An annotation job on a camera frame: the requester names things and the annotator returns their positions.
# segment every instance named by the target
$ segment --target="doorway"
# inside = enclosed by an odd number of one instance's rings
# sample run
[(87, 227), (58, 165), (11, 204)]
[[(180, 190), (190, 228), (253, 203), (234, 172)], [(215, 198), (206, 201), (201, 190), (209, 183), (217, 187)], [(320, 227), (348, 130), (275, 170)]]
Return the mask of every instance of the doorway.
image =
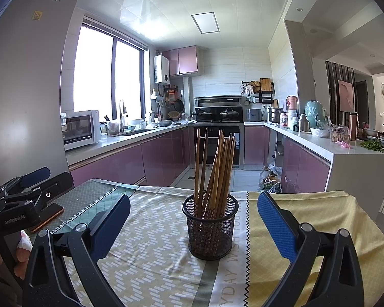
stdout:
[(356, 111), (358, 113), (358, 123), (360, 128), (363, 127), (363, 122), (369, 123), (369, 97), (367, 93), (367, 82), (355, 82), (356, 94)]

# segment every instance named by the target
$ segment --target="green vegetables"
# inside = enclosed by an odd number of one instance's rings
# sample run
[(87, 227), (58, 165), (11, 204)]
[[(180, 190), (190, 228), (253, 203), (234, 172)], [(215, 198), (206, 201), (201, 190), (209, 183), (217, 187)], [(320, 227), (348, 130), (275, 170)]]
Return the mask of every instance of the green vegetables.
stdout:
[(384, 152), (380, 141), (363, 141), (360, 146), (369, 150)]

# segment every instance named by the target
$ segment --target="black mesh pencil cup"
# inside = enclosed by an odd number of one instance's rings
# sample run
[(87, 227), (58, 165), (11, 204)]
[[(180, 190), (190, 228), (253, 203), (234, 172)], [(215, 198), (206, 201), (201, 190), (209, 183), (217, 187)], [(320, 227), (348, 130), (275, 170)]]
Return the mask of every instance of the black mesh pencil cup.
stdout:
[(195, 257), (207, 261), (226, 256), (232, 248), (234, 216), (238, 201), (228, 195), (224, 215), (218, 219), (201, 219), (194, 216), (194, 196), (188, 197), (182, 205), (186, 216), (189, 235), (189, 251)]

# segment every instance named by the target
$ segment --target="window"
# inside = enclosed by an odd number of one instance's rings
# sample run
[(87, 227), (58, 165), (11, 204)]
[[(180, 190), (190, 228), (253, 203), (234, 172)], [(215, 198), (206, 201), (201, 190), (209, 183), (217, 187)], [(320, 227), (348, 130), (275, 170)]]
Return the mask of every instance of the window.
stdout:
[(129, 120), (145, 118), (144, 51), (117, 37), (82, 26), (74, 71), (74, 111), (97, 109), (100, 120), (119, 119), (120, 100)]

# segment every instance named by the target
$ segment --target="white countertop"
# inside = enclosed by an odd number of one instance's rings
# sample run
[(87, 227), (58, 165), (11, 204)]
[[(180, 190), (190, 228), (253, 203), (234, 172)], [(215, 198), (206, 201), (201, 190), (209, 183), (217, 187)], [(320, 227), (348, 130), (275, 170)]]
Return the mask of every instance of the white countertop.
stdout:
[(140, 142), (144, 139), (156, 137), (169, 131), (174, 131), (185, 127), (187, 127), (187, 124), (182, 124), (179, 126), (172, 125), (169, 127), (158, 127), (154, 130), (149, 130), (144, 133), (129, 136), (108, 136), (107, 139), (98, 143), (66, 151), (67, 163), (68, 166), (71, 166), (88, 158), (101, 155), (105, 152), (122, 148), (123, 146), (128, 146), (132, 143)]
[(305, 148), (310, 149), (319, 156), (325, 158), (329, 162), (333, 161), (334, 155), (383, 155), (384, 152), (378, 152), (362, 148), (358, 144), (360, 141), (350, 141), (351, 148), (343, 148), (338, 144), (330, 141), (330, 138), (316, 137), (304, 132), (294, 132), (288, 128), (280, 127), (280, 125), (271, 124), (268, 122), (245, 122), (245, 126), (267, 126), (270, 129), (282, 133), (297, 143), (303, 145)]

